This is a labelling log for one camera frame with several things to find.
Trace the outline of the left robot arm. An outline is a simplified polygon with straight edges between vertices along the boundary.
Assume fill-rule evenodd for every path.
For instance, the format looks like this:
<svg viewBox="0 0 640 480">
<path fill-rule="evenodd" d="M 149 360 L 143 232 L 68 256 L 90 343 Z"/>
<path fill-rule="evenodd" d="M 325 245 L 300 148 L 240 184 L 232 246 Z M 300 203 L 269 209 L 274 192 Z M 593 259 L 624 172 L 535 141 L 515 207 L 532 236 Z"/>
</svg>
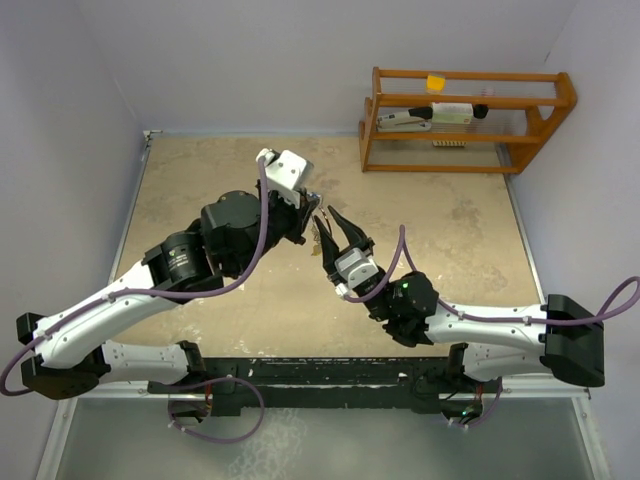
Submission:
<svg viewBox="0 0 640 480">
<path fill-rule="evenodd" d="M 298 195 L 299 202 L 290 204 L 275 190 L 266 196 L 227 192 L 79 305 L 49 317 L 21 315 L 17 336 L 33 353 L 20 365 L 26 390 L 63 400 L 124 381 L 177 385 L 184 392 L 201 388 L 207 370 L 197 344 L 149 347 L 120 343 L 115 336 L 207 291 L 220 293 L 225 279 L 245 277 L 252 259 L 282 239 L 303 244 L 320 198 L 304 189 Z"/>
</svg>

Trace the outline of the bunch of metal keys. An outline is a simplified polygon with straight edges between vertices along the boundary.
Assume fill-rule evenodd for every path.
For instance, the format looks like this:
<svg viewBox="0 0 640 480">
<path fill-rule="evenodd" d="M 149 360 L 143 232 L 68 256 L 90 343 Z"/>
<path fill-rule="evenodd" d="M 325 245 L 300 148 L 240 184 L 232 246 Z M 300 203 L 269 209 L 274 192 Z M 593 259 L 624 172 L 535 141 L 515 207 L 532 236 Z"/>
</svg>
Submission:
<svg viewBox="0 0 640 480">
<path fill-rule="evenodd" d="M 322 255 L 321 234 L 316 225 L 311 226 L 311 235 L 313 238 L 311 255 L 318 257 Z"/>
</svg>

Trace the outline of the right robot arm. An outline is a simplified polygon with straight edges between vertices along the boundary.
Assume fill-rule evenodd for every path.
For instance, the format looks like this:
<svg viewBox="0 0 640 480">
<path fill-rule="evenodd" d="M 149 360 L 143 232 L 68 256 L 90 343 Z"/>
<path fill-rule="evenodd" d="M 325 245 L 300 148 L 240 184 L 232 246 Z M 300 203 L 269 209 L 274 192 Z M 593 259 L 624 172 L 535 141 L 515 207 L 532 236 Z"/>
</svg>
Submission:
<svg viewBox="0 0 640 480">
<path fill-rule="evenodd" d="M 452 389 L 534 373 L 579 387 L 604 385 L 604 325 L 570 297 L 551 294 L 543 304 L 513 308 L 449 304 L 421 271 L 392 279 L 392 271 L 374 259 L 373 240 L 337 211 L 331 214 L 346 248 L 338 247 L 320 218 L 314 224 L 336 293 L 364 305 L 405 347 L 449 345 L 444 376 Z"/>
</svg>

